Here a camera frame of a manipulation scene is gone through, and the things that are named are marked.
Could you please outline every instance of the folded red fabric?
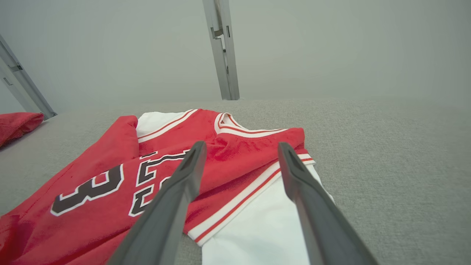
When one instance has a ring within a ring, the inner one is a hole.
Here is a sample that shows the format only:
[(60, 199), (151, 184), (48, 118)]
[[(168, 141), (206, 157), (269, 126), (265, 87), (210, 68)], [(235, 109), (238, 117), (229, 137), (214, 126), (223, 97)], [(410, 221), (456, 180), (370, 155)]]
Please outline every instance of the folded red fabric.
[(0, 146), (36, 129), (43, 120), (44, 114), (42, 113), (0, 114)]

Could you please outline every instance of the garment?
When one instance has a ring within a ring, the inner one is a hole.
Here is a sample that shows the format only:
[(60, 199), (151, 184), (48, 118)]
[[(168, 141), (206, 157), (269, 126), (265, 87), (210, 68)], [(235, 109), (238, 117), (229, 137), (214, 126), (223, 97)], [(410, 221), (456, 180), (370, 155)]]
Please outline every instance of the garment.
[(0, 146), (36, 129), (44, 119), (42, 113), (15, 112), (0, 114)]
[(314, 163), (301, 128), (247, 130), (201, 109), (120, 117), (2, 216), (0, 264), (104, 264), (196, 141), (206, 141), (207, 160), (184, 232), (200, 246), (277, 180), (280, 141)]

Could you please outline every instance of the red and white shirt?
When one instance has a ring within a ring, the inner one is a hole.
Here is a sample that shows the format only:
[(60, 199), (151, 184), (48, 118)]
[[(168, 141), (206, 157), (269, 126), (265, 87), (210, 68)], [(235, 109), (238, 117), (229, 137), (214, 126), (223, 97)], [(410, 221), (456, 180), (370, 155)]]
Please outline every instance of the red and white shirt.
[[(104, 264), (196, 141), (206, 142), (207, 160), (184, 232), (200, 246), (280, 181), (280, 141), (314, 164), (301, 128), (248, 130), (228, 113), (202, 109), (123, 116), (1, 217), (0, 264)], [(206, 248), (206, 261), (203, 247), (203, 264), (219, 262), (221, 246)]]

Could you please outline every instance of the gray carpet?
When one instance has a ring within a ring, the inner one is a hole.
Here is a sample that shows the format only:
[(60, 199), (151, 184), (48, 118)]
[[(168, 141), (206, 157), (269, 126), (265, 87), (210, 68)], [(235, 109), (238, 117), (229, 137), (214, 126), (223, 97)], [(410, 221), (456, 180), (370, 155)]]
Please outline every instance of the gray carpet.
[[(0, 213), (30, 196), (121, 115), (205, 108), (249, 129), (303, 127), (326, 189), (383, 265), (471, 263), (471, 115), (405, 99), (218, 101), (60, 114), (0, 149)], [(200, 264), (182, 238), (176, 264)]]

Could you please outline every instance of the white sleeve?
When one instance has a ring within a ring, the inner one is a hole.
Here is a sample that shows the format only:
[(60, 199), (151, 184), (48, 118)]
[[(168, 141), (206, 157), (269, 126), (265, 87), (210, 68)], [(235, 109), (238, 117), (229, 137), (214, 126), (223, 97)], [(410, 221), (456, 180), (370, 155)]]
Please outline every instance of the white sleeve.
[[(320, 183), (314, 167), (307, 168)], [(203, 265), (309, 265), (298, 212), (282, 178), (213, 235), (202, 252)]]

